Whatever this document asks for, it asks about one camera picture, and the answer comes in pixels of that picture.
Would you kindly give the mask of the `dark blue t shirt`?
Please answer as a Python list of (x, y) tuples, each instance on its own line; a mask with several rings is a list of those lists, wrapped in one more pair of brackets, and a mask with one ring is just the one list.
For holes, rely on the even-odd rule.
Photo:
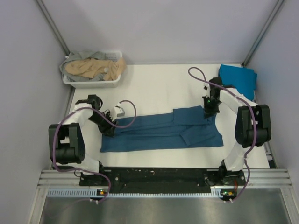
[(202, 106), (173, 109), (171, 113), (138, 116), (118, 120), (113, 137), (102, 137), (102, 153), (143, 150), (222, 147), (222, 135), (215, 116), (205, 118)]

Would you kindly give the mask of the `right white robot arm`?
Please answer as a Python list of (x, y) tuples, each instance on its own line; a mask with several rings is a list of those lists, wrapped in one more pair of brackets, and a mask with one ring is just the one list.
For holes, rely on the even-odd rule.
[(219, 113), (219, 105), (225, 104), (236, 114), (235, 140), (229, 155), (222, 160), (216, 174), (206, 177), (206, 182), (231, 185), (243, 178), (242, 169), (247, 164), (249, 153), (271, 139), (270, 109), (258, 105), (240, 94), (232, 85), (224, 85), (220, 77), (209, 80), (203, 97), (204, 117), (210, 118)]

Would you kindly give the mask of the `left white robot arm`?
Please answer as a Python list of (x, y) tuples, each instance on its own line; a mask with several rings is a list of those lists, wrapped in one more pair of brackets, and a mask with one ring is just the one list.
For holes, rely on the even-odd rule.
[(48, 128), (50, 159), (53, 159), (53, 148), (55, 148), (57, 165), (61, 168), (74, 167), (90, 175), (90, 180), (96, 185), (105, 182), (106, 174), (101, 162), (86, 153), (81, 128), (89, 120), (97, 125), (102, 136), (113, 137), (117, 125), (116, 119), (124, 115), (120, 104), (111, 110), (97, 113), (102, 105), (103, 101), (96, 95), (88, 95), (87, 99), (78, 100), (71, 112), (72, 116), (60, 126), (56, 141), (54, 141), (54, 134), (58, 125), (53, 124)]

